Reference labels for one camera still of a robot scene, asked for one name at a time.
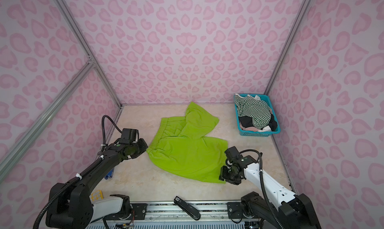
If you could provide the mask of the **lime green shorts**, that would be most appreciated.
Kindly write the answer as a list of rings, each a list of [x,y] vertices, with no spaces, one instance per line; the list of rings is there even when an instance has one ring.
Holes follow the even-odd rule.
[[[183,117],[163,118],[147,153],[154,165],[171,174],[205,183],[221,184],[228,142],[209,137],[219,123],[191,102]]]

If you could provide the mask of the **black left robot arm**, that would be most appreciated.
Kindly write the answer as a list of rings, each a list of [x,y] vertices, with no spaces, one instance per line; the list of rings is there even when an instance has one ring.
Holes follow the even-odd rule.
[[[65,184],[54,185],[49,201],[42,209],[46,225],[56,229],[85,229],[91,222],[106,216],[115,215],[120,219],[130,217],[133,209],[128,196],[116,194],[112,196],[110,206],[107,200],[102,201],[101,206],[96,206],[90,195],[115,166],[139,157],[147,148],[142,138],[130,144],[116,140],[83,172]]]

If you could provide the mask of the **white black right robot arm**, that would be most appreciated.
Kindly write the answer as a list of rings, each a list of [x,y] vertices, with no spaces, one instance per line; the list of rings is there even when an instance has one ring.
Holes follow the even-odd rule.
[[[221,181],[239,185],[248,180],[261,190],[241,198],[240,210],[234,216],[267,221],[277,229],[320,229],[321,225],[312,201],[304,194],[297,195],[273,179],[263,168],[263,159],[236,156],[221,168]]]

